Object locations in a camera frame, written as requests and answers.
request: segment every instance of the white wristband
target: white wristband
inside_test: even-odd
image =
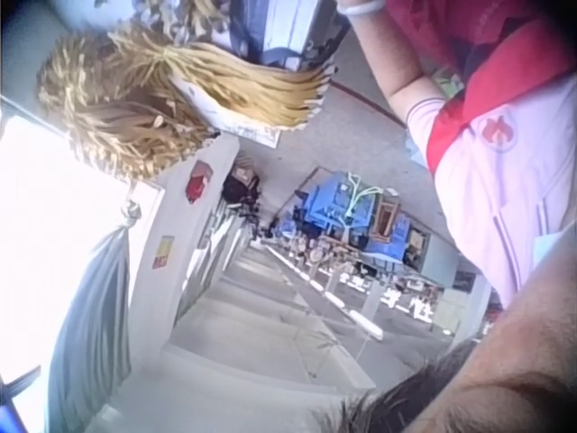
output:
[[[362,5],[351,7],[342,7],[341,5],[337,5],[336,12],[345,16],[357,16],[372,14],[379,11],[383,7],[385,7],[385,0],[372,0]]]

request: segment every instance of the logo patch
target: logo patch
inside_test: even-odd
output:
[[[508,152],[517,144],[517,124],[509,113],[485,117],[480,129],[481,139],[495,152]]]

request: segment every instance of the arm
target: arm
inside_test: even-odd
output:
[[[369,1],[337,0],[342,7]],[[446,99],[443,90],[425,75],[417,53],[384,8],[372,14],[351,16],[350,20],[380,90],[403,122],[419,102]]]

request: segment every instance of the red fire alarm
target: red fire alarm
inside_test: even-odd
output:
[[[190,172],[190,179],[188,180],[186,195],[188,203],[194,203],[201,196],[203,191],[213,177],[213,169],[210,165],[203,161],[197,161],[192,171]]]

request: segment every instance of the sign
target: sign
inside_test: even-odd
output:
[[[170,249],[172,248],[173,242],[174,236],[163,236],[161,238],[159,247],[156,250],[152,269],[163,268],[166,266],[166,263],[169,261]]]
[[[513,116],[503,110],[497,116],[489,116],[481,121],[481,139],[493,151],[510,151],[517,143],[517,125]]]

